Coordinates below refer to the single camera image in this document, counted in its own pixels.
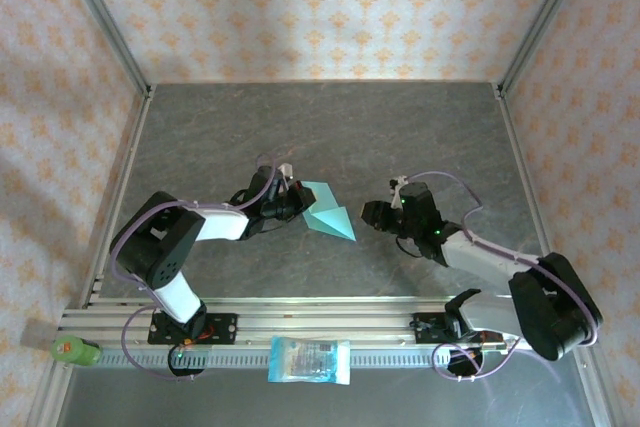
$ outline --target aluminum frame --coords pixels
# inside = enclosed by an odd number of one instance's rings
[[[506,97],[515,86],[522,71],[531,57],[533,57],[536,47],[555,18],[562,1],[563,0],[544,0],[542,3],[531,27],[529,27],[520,47],[518,47],[518,51],[511,61],[502,82],[499,83],[498,90],[502,97]]]
[[[27,427],[51,427],[58,424],[72,372],[73,368],[69,365],[49,361],[29,412]]]
[[[141,94],[148,91],[149,83],[144,77],[142,70],[138,66],[136,59],[133,57],[129,46],[127,45],[116,21],[111,16],[109,8],[104,0],[85,0],[87,7],[91,10],[96,22],[100,25],[102,32],[113,47],[114,52],[122,62],[131,82]]]
[[[533,184],[531,183],[531,176],[524,162],[520,142],[518,141],[518,136],[511,120],[507,99],[500,95],[497,85],[494,85],[494,92],[496,93],[496,100],[500,105],[511,148],[516,158],[520,180],[525,190],[529,210],[533,216],[542,254],[547,255],[553,250],[549,237],[546,234],[548,228],[538,208],[538,202],[533,191]],[[622,425],[624,415],[615,394],[612,395],[615,389],[611,376],[606,368],[604,358],[604,352],[599,344],[590,348],[574,349],[574,359],[587,398],[587,404],[591,409],[594,424],[598,427]]]
[[[142,98],[138,116],[133,127],[133,135],[131,135],[129,139],[129,144],[127,145],[127,154],[120,169],[120,173],[118,174],[115,192],[109,204],[107,221],[105,222],[102,237],[100,239],[100,244],[98,246],[96,254],[93,257],[89,268],[89,273],[87,274],[87,279],[82,289],[82,294],[80,297],[81,308],[87,307],[94,292],[96,282],[98,281],[98,279],[101,281],[103,278],[103,271],[107,264],[107,258],[109,255],[110,239],[113,238],[116,222],[118,220],[118,213],[120,212],[122,199],[124,198],[124,193],[127,189],[127,183],[131,175],[131,169],[133,168],[133,161],[135,160],[136,152],[138,150],[138,144],[140,143],[140,137],[142,136],[142,130],[147,118],[147,112],[149,111],[149,106],[151,104],[151,101],[153,100],[155,89],[156,86],[152,85],[149,88],[149,92]]]

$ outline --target metal linear rail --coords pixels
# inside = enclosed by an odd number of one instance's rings
[[[502,97],[506,97],[511,89],[515,86],[518,77],[527,65],[529,59],[531,59],[531,57],[533,56],[536,47],[547,31],[547,28],[551,24],[551,21],[555,17],[555,14],[560,8],[562,1],[563,0],[544,0],[540,11],[533,21],[533,24],[531,24],[527,35],[525,35],[524,40],[520,44],[515,57],[511,61],[511,65],[507,69],[507,73],[505,74],[504,79],[498,86],[500,95]]]
[[[208,301],[209,312],[238,314],[236,347],[269,348],[274,336],[300,339],[348,339],[352,349],[415,347],[409,323],[415,312],[443,312],[445,301],[404,298],[287,298],[218,299]],[[127,319],[139,305],[94,304],[89,309],[67,310],[60,321],[60,334],[77,335],[98,342],[105,348],[118,347]],[[164,349],[148,346],[152,311],[136,317],[127,332],[132,349]],[[485,348],[505,350],[504,343],[485,344]],[[211,349],[196,346],[196,349]]]
[[[351,352],[352,369],[426,369],[431,367],[432,350],[414,347],[403,350],[370,349]],[[158,350],[136,350],[134,360],[145,368],[167,368],[167,353]],[[172,359],[175,369],[267,369],[268,349],[215,349],[208,351],[186,351],[180,358]],[[446,366],[449,352],[442,349],[436,354],[436,364]],[[92,368],[131,368],[131,364],[120,349],[105,349],[98,363]]]

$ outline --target green cup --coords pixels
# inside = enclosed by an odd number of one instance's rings
[[[51,355],[59,362],[89,366],[98,362],[102,348],[80,337],[65,335],[55,340],[51,346]]]

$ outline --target patterned wall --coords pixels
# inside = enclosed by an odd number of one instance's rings
[[[106,0],[150,82],[500,80],[542,0]]]
[[[638,425],[640,2],[565,0],[509,101],[553,244],[603,310],[603,348]]]
[[[0,425],[22,426],[38,348],[86,278],[135,91],[83,0],[0,5]]]

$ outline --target plastic bag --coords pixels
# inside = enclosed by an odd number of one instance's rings
[[[269,382],[326,382],[349,385],[351,347],[348,340],[271,341]]]

